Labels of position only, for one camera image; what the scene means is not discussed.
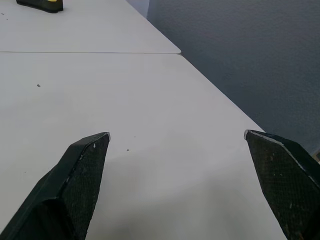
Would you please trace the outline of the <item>black and yellow object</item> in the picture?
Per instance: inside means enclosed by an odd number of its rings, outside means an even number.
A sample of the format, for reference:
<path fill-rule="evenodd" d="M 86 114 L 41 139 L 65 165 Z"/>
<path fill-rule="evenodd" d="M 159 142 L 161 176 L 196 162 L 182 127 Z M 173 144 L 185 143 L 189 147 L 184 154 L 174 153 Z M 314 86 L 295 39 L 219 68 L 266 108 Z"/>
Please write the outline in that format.
<path fill-rule="evenodd" d="M 64 10 L 63 0 L 16 0 L 16 3 L 52 14 Z"/>

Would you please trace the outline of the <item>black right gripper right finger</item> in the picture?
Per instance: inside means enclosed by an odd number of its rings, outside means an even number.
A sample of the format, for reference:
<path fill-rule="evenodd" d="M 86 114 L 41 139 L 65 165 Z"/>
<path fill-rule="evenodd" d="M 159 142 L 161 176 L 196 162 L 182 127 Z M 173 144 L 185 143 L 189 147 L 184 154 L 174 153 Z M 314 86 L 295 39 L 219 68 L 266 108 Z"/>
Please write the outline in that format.
<path fill-rule="evenodd" d="M 262 193 L 287 240 L 320 240 L 320 164 L 298 143 L 244 133 Z"/>

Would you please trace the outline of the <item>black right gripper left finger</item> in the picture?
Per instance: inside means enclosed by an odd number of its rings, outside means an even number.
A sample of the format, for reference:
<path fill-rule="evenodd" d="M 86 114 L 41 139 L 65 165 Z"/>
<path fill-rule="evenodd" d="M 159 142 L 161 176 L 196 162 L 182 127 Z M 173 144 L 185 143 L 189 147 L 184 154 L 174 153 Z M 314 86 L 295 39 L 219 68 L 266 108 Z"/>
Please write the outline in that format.
<path fill-rule="evenodd" d="M 85 240 L 110 138 L 101 132 L 71 144 L 33 187 L 0 240 Z"/>

